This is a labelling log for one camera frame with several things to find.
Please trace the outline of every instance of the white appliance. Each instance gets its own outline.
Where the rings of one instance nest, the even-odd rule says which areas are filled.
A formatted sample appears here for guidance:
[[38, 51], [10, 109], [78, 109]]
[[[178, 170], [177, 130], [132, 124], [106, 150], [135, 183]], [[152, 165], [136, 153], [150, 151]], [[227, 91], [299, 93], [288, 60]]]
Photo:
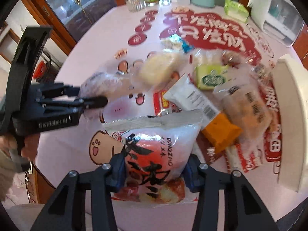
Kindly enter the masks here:
[[291, 46], [304, 26], [304, 20], [290, 0], [254, 0], [251, 17], [259, 28]]
[[300, 192], [308, 186], [308, 71], [290, 55], [273, 69], [282, 129], [278, 183]]

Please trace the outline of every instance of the wooden cabinet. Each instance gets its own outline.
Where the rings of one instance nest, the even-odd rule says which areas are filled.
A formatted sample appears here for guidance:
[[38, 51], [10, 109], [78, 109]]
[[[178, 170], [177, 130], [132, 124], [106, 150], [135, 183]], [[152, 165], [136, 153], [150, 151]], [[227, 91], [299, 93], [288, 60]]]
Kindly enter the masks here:
[[301, 59], [304, 67], [308, 69], [308, 27], [305, 24], [297, 40], [293, 44], [298, 57]]

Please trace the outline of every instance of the floor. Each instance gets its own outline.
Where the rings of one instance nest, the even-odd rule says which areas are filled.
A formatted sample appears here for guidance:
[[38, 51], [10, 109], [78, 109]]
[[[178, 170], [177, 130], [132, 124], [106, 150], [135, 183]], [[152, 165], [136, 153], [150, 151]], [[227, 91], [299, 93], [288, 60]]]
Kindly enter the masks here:
[[6, 200], [2, 202], [5, 209], [14, 205], [29, 203], [24, 173], [15, 174], [13, 185], [7, 192]]

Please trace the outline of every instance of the tissue box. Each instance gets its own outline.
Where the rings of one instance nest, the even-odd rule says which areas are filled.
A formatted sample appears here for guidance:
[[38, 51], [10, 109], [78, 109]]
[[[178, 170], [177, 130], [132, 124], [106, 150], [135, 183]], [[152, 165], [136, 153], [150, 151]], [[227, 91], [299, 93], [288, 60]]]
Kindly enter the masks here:
[[224, 11], [228, 16], [242, 22], [246, 22], [249, 16], [249, 12], [243, 4], [231, 0], [226, 0], [224, 2]]

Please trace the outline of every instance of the cabinet handle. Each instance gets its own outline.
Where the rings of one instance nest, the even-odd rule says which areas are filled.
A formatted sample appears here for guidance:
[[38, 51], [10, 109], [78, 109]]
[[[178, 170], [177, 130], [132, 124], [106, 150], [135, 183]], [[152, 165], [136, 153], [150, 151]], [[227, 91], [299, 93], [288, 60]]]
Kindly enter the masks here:
[[47, 9], [45, 8], [45, 6], [43, 6], [43, 11], [45, 12], [45, 14], [50, 17], [50, 14], [48, 13]]

